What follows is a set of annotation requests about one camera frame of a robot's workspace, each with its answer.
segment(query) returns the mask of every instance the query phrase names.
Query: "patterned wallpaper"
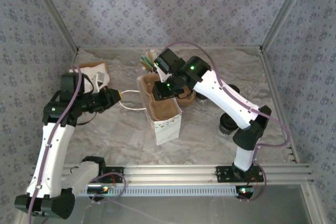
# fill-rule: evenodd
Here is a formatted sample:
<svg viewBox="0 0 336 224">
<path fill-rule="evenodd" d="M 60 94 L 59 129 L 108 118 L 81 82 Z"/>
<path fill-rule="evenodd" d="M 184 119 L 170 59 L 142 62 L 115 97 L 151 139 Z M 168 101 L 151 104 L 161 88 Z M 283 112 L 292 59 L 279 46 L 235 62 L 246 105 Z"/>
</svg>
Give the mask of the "patterned wallpaper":
<svg viewBox="0 0 336 224">
<path fill-rule="evenodd" d="M 336 223 L 336 1 L 297 0 L 267 52 L 302 162 Z"/>
<path fill-rule="evenodd" d="M 0 0 L 0 223 L 13 223 L 37 161 L 42 109 L 73 53 L 40 0 Z"/>
<path fill-rule="evenodd" d="M 53 0 L 80 47 L 260 45 L 283 0 Z"/>
</svg>

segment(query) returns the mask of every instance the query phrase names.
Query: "metal frame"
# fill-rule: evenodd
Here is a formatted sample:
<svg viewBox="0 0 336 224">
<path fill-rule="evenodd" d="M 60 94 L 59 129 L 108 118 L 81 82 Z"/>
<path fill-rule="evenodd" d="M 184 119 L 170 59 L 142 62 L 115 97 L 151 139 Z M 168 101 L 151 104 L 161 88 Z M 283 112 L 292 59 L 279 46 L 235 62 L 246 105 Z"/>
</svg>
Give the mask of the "metal frame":
<svg viewBox="0 0 336 224">
<path fill-rule="evenodd" d="M 115 197 L 122 192 L 123 186 L 111 186 L 105 196 Z M 94 196 L 87 188 L 82 190 L 79 197 Z M 123 197 L 167 197 L 167 196 L 238 196 L 236 186 L 129 186 L 122 194 Z"/>
<path fill-rule="evenodd" d="M 273 103 L 276 108 L 278 119 L 281 123 L 286 125 L 287 129 L 290 132 L 290 135 L 292 136 L 291 130 L 289 127 L 289 121 L 283 109 L 281 98 L 278 92 L 278 88 L 277 88 L 275 79 L 273 77 L 273 74 L 271 73 L 271 67 L 268 61 L 268 57 L 265 52 L 260 52 L 260 59 L 261 59 L 262 66 L 264 68 L 264 72 L 265 72 L 265 76 L 268 82 L 269 89 L 272 94 Z M 296 149 L 295 143 L 293 141 L 293 138 L 291 138 L 290 145 L 293 151 L 293 156 L 295 158 L 295 161 L 297 162 L 297 165 L 300 165 L 300 157 Z M 313 184 L 301 184 L 301 189 L 302 189 L 304 200 L 306 202 L 312 223 L 313 224 L 329 223 L 327 220 L 326 213 L 324 212 L 321 199 L 316 190 L 315 184 L 314 183 Z"/>
<path fill-rule="evenodd" d="M 62 180 L 71 175 L 70 169 L 78 164 L 65 164 Z M 218 183 L 215 175 L 218 165 L 127 165 L 124 176 L 129 186 L 212 186 L 245 185 L 246 183 Z M 308 164 L 262 164 L 270 185 L 312 184 Z"/>
<path fill-rule="evenodd" d="M 77 51 L 77 47 L 75 44 L 74 39 L 71 36 L 71 33 L 69 32 L 67 26 L 65 25 L 61 15 L 59 14 L 55 4 L 53 3 L 53 0 L 42 0 L 44 6 L 46 7 L 49 15 L 55 22 L 56 27 L 58 28 L 59 32 L 63 36 L 66 44 L 68 47 L 73 51 Z"/>
<path fill-rule="evenodd" d="M 271 46 L 272 42 L 278 35 L 280 28 L 282 27 L 283 23 L 285 22 L 286 18 L 288 17 L 292 7 L 294 6 L 296 0 L 284 0 L 280 10 L 278 11 L 277 16 L 273 20 L 273 23 L 271 24 L 270 28 L 268 29 L 268 32 L 266 36 L 264 37 L 264 40 L 261 44 L 262 50 L 267 51 L 269 47 Z"/>
</svg>

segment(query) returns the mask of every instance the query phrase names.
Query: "white cardboard box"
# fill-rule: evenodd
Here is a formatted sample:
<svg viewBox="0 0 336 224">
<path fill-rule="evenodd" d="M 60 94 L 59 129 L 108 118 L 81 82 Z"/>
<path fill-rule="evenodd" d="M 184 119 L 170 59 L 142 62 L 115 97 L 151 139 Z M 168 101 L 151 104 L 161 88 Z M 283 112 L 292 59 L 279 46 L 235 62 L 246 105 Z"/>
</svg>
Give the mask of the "white cardboard box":
<svg viewBox="0 0 336 224">
<path fill-rule="evenodd" d="M 137 84 L 140 91 L 141 99 L 146 107 L 146 117 L 151 125 L 151 129 L 155 135 L 155 141 L 157 145 L 166 143 L 170 140 L 176 139 L 180 135 L 181 128 L 181 119 L 182 119 L 182 110 L 177 104 L 175 98 L 173 98 L 173 102 L 178 110 L 178 114 L 170 119 L 164 121 L 156 121 L 151 113 L 149 102 L 151 101 L 151 97 L 149 97 L 143 89 L 143 85 L 141 83 L 142 76 L 137 78 Z"/>
</svg>

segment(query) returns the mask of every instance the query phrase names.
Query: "wall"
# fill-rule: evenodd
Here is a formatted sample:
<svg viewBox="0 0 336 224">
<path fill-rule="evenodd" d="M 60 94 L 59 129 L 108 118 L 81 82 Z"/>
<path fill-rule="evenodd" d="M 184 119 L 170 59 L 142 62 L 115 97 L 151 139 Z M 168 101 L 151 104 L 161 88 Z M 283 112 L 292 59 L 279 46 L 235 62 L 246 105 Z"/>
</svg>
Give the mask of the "wall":
<svg viewBox="0 0 336 224">
<path fill-rule="evenodd" d="M 283 0 L 53 0 L 77 46 L 260 45 Z"/>
<path fill-rule="evenodd" d="M 336 223 L 336 1 L 297 0 L 267 55 L 302 162 Z"/>
<path fill-rule="evenodd" d="M 40 0 L 0 0 L 0 223 L 13 223 L 37 161 L 42 109 L 73 53 Z"/>
</svg>

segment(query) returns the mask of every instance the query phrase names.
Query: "cardboard box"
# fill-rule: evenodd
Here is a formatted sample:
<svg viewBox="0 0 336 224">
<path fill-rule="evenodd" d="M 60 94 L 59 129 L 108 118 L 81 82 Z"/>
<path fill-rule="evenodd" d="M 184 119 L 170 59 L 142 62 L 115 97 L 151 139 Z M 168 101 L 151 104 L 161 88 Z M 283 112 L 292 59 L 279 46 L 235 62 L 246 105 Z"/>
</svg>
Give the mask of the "cardboard box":
<svg viewBox="0 0 336 224">
<path fill-rule="evenodd" d="M 85 93 L 92 91 L 92 89 L 93 93 L 98 93 L 102 87 L 107 86 L 110 82 L 109 65 L 105 61 L 83 63 L 79 65 L 79 68 L 92 83 L 84 79 Z"/>
<path fill-rule="evenodd" d="M 184 90 L 184 93 L 180 94 L 179 95 L 180 98 L 176 98 L 176 101 L 179 106 L 189 106 L 193 103 L 195 99 L 196 91 L 190 91 L 190 89 L 187 86 L 184 86 L 183 90 Z"/>
<path fill-rule="evenodd" d="M 182 110 L 177 104 L 175 98 L 164 101 L 155 101 L 152 98 L 152 95 L 149 91 L 151 91 L 151 82 L 156 77 L 148 75 L 155 74 L 148 73 L 138 77 L 137 84 L 139 87 L 141 99 L 144 106 L 146 107 L 145 113 L 147 120 L 150 123 L 151 129 L 155 135 L 156 144 L 160 145 L 179 137 Z"/>
</svg>

